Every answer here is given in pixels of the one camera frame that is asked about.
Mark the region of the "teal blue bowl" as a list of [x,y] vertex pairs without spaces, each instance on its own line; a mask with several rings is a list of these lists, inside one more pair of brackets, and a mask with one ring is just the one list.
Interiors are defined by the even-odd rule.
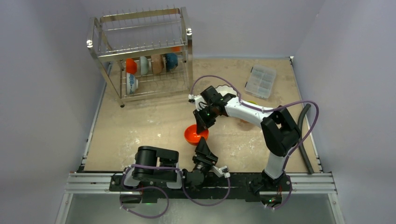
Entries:
[[167,53],[165,56],[166,72],[173,71],[178,66],[178,57],[175,53]]

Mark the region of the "white fluted bowl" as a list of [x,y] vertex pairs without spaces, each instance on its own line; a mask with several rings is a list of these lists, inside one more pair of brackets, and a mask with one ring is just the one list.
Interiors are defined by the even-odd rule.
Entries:
[[237,96],[237,92],[230,86],[228,85],[219,85],[215,88],[215,90],[220,93],[222,96],[225,96],[226,94],[230,93],[235,96]]

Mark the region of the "white blue floral bowl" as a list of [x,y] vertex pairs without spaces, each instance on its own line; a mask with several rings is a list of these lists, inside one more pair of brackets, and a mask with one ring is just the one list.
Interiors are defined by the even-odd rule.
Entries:
[[136,77],[131,73],[126,73],[127,77],[127,95],[132,95],[138,89],[138,80]]

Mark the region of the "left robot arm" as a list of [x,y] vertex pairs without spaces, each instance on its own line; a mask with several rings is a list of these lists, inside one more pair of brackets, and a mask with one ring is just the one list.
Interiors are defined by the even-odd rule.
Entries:
[[200,139],[192,157],[192,171],[179,168],[179,152],[165,148],[138,147],[134,162],[128,166],[121,185],[128,191],[138,188],[141,182],[164,182],[169,189],[180,189],[182,185],[201,188],[218,157],[209,149],[206,140]]

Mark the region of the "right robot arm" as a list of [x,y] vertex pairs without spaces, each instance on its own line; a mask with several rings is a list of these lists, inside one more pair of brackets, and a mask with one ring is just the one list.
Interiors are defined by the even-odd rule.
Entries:
[[301,130],[286,107],[259,108],[241,100],[239,92],[227,85],[209,86],[199,95],[189,94],[188,99],[196,106],[193,114],[198,134],[212,127],[218,116],[241,119],[261,128],[270,151],[262,183],[269,190],[280,185],[286,157],[301,138]]

